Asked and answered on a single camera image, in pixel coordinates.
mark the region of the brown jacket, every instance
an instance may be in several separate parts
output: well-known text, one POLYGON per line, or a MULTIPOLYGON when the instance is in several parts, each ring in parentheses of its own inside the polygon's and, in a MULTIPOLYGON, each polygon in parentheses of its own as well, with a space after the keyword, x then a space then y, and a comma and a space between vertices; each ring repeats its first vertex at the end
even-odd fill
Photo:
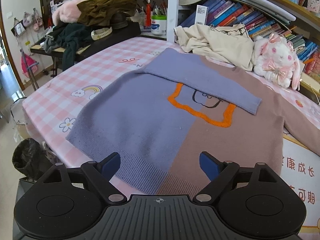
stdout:
POLYGON ((79 23, 87 26, 109 26, 111 17, 117 12, 134 15, 137 0, 87 0, 77 4, 81 15, 79 23))

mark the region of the black trash bag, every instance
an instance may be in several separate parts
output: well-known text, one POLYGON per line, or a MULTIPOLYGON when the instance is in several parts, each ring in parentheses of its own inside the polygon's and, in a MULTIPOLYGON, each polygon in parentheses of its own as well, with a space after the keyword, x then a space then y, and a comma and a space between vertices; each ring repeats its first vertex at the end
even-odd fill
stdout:
POLYGON ((38 180, 52 166, 40 144, 32 138, 19 143, 13 152, 12 163, 16 170, 34 180, 38 180))

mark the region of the barcode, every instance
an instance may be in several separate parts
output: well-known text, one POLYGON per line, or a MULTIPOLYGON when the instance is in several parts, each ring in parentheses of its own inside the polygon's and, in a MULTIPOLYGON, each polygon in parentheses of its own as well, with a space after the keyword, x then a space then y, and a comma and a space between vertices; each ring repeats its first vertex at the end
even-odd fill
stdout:
POLYGON ((199 7, 199 8, 198 8, 198 13, 199 13, 199 14, 205 14, 205 9, 199 7))

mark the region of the dark green clothing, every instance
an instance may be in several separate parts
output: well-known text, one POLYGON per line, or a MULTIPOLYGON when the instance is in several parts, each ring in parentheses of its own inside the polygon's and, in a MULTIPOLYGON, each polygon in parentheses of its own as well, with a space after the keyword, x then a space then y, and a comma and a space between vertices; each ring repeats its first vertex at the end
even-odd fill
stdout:
POLYGON ((135 13, 137 0, 87 0, 77 4, 81 11, 79 23, 87 26, 109 26, 111 17, 117 12, 130 16, 135 13))
POLYGON ((91 27, 79 23, 69 23, 56 38, 58 47, 66 50, 62 56, 62 71, 72 67, 75 63, 76 52, 93 42, 91 38, 91 27))

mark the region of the floor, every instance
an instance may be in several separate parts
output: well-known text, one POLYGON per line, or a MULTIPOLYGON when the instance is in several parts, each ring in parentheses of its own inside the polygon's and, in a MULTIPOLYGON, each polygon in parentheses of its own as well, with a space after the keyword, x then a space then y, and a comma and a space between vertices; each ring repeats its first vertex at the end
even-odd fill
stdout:
MULTIPOLYGON (((1 80, 3 84, 3 93, 5 91, 6 96, 9 97, 9 104, 6 107, 1 107, 0 109, 3 114, 9 118, 9 107, 10 102, 15 100, 18 96, 27 97, 33 92, 32 86, 26 88, 23 93, 19 91, 19 87, 16 87, 16 81, 14 76, 9 75, 10 68, 1 68, 0 78, 4 79, 4 73, 6 76, 6 82, 1 80)), ((50 80, 50 76, 43 76, 38 80, 39 87, 44 85, 50 80)), ((23 175, 19 173, 12 165, 12 154, 17 142, 14 140, 15 125, 10 118, 9 124, 4 120, 0 119, 0 239, 10 240, 12 239, 12 221, 13 221, 13 208, 15 205, 15 197, 17 191, 17 185, 19 178, 23 175)))

